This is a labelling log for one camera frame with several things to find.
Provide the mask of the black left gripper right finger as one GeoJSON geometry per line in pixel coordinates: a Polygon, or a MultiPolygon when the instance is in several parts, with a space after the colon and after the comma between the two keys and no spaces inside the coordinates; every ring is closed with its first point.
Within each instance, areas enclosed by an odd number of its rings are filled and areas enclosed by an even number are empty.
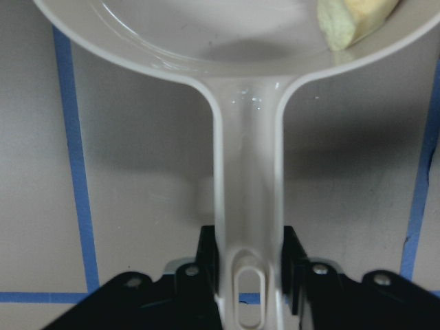
{"type": "Polygon", "coordinates": [[[328,261],[309,258],[284,228],[282,290],[300,329],[438,329],[439,297],[387,271],[357,282],[328,261]]]}

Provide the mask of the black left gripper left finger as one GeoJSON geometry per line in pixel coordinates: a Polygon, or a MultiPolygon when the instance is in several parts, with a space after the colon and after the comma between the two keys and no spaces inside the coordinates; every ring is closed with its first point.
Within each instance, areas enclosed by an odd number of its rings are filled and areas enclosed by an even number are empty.
{"type": "Polygon", "coordinates": [[[124,272],[49,323],[47,329],[221,329],[215,295],[215,228],[201,228],[195,259],[153,281],[124,272]]]}

